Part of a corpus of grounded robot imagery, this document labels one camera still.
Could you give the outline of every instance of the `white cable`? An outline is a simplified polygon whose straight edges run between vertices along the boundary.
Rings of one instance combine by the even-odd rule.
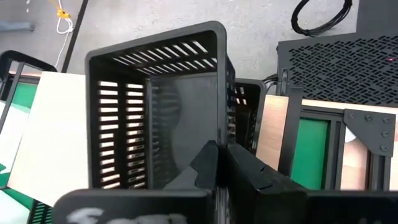
[[[62,9],[61,0],[58,0],[58,4],[59,4],[59,6],[60,6],[60,9]],[[58,66],[58,63],[59,63],[59,61],[60,61],[60,57],[61,57],[61,55],[62,55],[62,52],[63,52],[63,50],[65,49],[65,46],[66,46],[66,44],[67,44],[67,40],[68,40],[69,33],[71,33],[71,32],[73,31],[73,22],[72,22],[71,19],[65,19],[65,20],[68,22],[68,29],[65,30],[65,31],[60,31],[60,23],[61,23],[61,20],[62,20],[61,18],[58,18],[58,22],[57,22],[57,33],[59,33],[59,34],[66,34],[66,38],[65,38],[65,41],[63,41],[63,45],[62,45],[61,51],[60,51],[60,53],[58,54],[57,62],[55,63],[55,68]]]

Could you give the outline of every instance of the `black frame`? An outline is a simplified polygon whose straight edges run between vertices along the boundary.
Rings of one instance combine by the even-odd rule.
[[[289,98],[294,99],[297,96],[291,95]],[[322,189],[340,189],[345,130],[349,127],[368,149],[366,189],[389,190],[396,120],[394,114],[317,106],[301,106],[301,110],[298,110],[297,103],[293,104],[291,109],[289,109],[290,106],[292,103],[289,99],[278,172],[287,176],[291,175],[299,119],[327,121],[329,123],[328,140],[325,148]],[[300,116],[297,115],[298,113],[289,113],[289,111],[301,111]],[[380,133],[385,132],[389,133],[389,136],[380,137]]]

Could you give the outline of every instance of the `yellow tag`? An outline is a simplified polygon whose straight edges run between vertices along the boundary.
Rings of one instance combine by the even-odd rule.
[[[70,19],[70,14],[66,13],[62,9],[58,9],[57,16],[58,16],[58,18],[61,18],[61,19]]]

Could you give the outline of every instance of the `black plastic crate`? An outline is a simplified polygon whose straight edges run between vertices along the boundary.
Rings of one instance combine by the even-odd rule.
[[[33,200],[33,206],[29,213],[27,224],[51,224],[52,223],[52,207],[38,201]]]
[[[161,189],[207,141],[234,141],[234,78],[219,22],[90,52],[90,187]]]
[[[266,88],[261,80],[245,78],[237,78],[235,86],[236,142],[256,154]]]

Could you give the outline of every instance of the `white board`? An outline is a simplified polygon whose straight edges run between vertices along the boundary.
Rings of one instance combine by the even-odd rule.
[[[54,206],[88,188],[85,76],[43,72],[8,187]]]

